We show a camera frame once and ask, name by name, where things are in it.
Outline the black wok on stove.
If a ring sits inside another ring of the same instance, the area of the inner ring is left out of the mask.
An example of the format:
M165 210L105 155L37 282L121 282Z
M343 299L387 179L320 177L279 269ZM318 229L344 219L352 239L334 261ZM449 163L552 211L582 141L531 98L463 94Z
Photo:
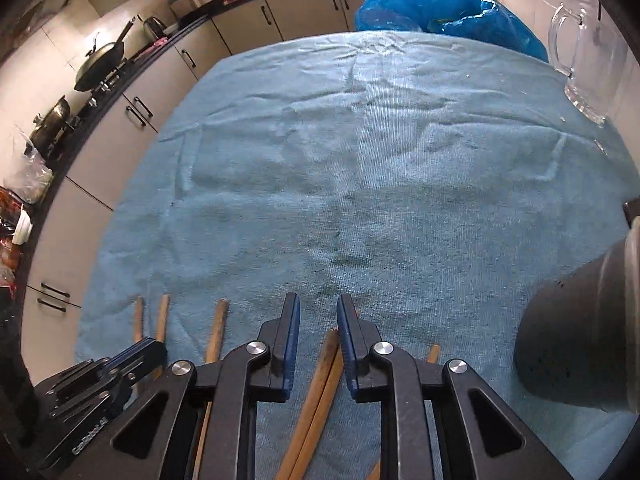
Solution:
M124 40L136 21L136 18L130 18L115 41L108 42L99 48L94 47L90 51L76 74L75 91L87 92L96 88L111 72L116 70L124 57Z

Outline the blue plastic bag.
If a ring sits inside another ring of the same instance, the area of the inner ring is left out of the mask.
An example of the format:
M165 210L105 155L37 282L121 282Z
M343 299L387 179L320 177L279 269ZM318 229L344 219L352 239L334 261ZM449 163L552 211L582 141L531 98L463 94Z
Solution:
M497 0L364 0L355 26L472 39L549 61L544 44Z

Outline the condiment bottles on counter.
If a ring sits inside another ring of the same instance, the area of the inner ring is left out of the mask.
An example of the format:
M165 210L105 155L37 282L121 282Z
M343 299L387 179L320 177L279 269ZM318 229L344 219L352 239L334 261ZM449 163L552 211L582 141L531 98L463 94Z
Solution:
M47 191L53 172L31 140L14 140L1 156L1 292L15 297L15 274L34 220L30 208Z

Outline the dark cylindrical utensil holder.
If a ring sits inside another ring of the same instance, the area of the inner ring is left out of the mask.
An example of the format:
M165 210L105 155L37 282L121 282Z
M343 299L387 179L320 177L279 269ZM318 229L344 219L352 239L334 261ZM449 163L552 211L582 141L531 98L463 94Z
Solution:
M639 413L639 220L625 238L538 289L523 314L514 364L541 399Z

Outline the lower kitchen cabinets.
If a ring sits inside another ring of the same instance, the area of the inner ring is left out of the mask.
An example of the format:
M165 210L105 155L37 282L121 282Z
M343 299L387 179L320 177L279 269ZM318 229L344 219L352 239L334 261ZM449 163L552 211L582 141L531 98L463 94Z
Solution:
M130 63L76 130L35 212L18 269L21 354L40 382L74 362L81 304L103 232L128 180L172 111L226 56L347 32L363 0L212 3L166 44Z

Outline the blue terry towel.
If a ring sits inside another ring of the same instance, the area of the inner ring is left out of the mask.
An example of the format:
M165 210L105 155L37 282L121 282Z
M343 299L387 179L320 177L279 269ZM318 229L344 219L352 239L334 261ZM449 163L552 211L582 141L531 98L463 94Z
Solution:
M536 58L424 32L354 32L226 58L160 129L114 210L82 306L78 360L132 341L169 295L171 360L201 362L217 300L232 350L300 299L291 399L258 410L272 478L335 307L349 294L418 359L468 362L577 479L600 477L628 413L531 396L513 346L537 288L627 231L639 174L620 134Z

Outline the steel kettle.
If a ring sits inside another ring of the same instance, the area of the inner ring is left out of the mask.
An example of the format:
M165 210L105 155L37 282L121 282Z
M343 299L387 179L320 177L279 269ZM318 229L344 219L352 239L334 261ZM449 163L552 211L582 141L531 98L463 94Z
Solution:
M143 28L145 36L147 36L150 41L155 42L156 40L167 37L165 32L167 25L155 15L143 21Z

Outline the steel pot on stove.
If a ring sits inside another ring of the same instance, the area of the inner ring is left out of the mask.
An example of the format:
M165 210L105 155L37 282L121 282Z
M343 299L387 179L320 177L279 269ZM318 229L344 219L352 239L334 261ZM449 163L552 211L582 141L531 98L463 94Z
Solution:
M70 103L61 96L47 114L35 116L32 121L35 128L29 135L29 141L44 159L55 147L56 138L68 125L71 114Z

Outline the clear glass pitcher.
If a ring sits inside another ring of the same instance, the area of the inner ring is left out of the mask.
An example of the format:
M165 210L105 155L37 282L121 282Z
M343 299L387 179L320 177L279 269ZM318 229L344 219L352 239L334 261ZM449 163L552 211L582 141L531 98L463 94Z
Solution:
M561 61L559 36L570 23L576 30L570 64ZM628 47L612 26L592 18L584 9L556 8L548 30L549 61L566 78L564 94L589 120L602 126L623 78Z

